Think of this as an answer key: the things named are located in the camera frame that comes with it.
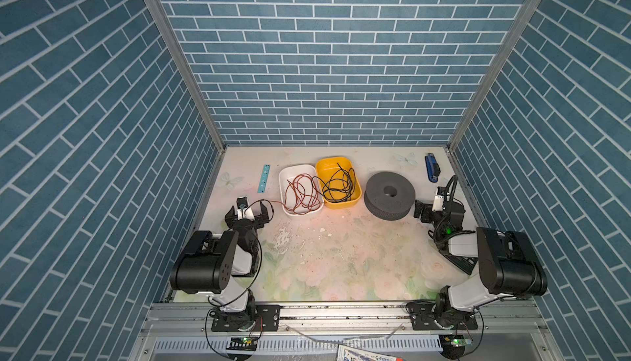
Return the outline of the grey cable spool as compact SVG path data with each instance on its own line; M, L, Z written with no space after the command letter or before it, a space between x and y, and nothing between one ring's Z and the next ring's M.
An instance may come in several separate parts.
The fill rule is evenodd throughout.
M400 174L379 172L366 182L364 203L373 216L398 221L409 214L416 200L412 183Z

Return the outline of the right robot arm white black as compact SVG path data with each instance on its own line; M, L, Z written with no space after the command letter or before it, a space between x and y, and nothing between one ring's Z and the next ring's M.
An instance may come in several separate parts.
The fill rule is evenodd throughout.
M529 238L519 232L463 229L465 209L448 201L439 210L415 202L413 216L425 224L439 254L468 279L444 286L435 300L406 305L415 331L476 329L474 315L500 300L545 295L547 276Z

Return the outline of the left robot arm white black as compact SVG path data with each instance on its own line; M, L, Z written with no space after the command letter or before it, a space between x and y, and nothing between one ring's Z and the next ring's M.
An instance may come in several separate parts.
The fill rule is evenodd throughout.
M262 245L258 230L269 224L273 213L262 201L258 208L243 198L230 208L222 234L199 230L189 239L169 275L173 290L203 295L210 304L211 331L262 331L266 318L257 310L251 285L261 271Z

